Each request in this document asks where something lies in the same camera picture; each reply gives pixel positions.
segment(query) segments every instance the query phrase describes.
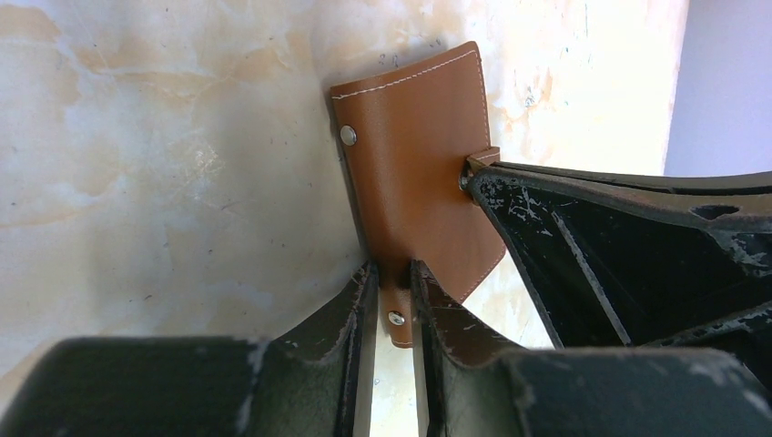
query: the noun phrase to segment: black plastic part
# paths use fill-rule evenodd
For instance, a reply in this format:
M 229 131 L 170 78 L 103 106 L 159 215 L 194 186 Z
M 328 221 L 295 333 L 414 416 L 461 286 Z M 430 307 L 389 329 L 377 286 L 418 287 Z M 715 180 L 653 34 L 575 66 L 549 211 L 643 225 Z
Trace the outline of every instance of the black plastic part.
M 411 266 L 421 435 L 768 436 L 767 392 L 729 354 L 691 348 L 528 351 Z
M 772 173 L 701 180 L 497 164 L 469 190 L 556 346 L 710 346 L 772 388 Z
M 365 264 L 274 341 L 64 341 L 37 364 L 0 435 L 368 435 L 377 288 Z

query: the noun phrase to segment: silver rivet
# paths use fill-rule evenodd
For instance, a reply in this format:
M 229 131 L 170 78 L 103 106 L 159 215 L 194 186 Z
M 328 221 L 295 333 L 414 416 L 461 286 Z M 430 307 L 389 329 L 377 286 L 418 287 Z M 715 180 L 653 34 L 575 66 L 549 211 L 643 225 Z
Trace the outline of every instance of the silver rivet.
M 405 324 L 405 318 L 402 317 L 402 315 L 397 311 L 389 312 L 389 321 L 397 326 L 402 326 Z
M 357 132 L 353 127 L 346 125 L 340 128 L 340 139 L 346 146 L 353 146 L 357 142 Z

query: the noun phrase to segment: leather flap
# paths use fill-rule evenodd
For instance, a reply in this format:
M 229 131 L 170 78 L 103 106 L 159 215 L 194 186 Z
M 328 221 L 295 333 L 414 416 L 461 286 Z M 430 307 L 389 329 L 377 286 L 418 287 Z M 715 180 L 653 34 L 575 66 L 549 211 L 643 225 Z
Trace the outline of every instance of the leather flap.
M 459 188 L 467 157 L 491 148 L 477 45 L 334 86 L 331 95 L 344 143 L 356 137 L 344 147 L 367 245 L 381 272 L 381 315 L 402 315 L 402 325 L 387 326 L 395 345 L 409 347 L 410 261 L 426 262 L 463 301 L 505 251 L 488 218 Z

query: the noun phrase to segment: beige marble surface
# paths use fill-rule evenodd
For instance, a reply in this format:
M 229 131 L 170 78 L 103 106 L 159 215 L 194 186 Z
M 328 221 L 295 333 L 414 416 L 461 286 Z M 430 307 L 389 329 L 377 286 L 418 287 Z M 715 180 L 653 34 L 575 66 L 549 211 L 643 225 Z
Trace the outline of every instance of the beige marble surface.
M 332 84 L 476 40 L 505 159 L 661 173 L 686 3 L 0 1 L 0 411 L 64 337 L 277 335 L 333 296 L 364 255 Z M 548 344 L 510 260 L 468 307 Z M 373 435 L 414 433 L 410 353 L 374 383 Z

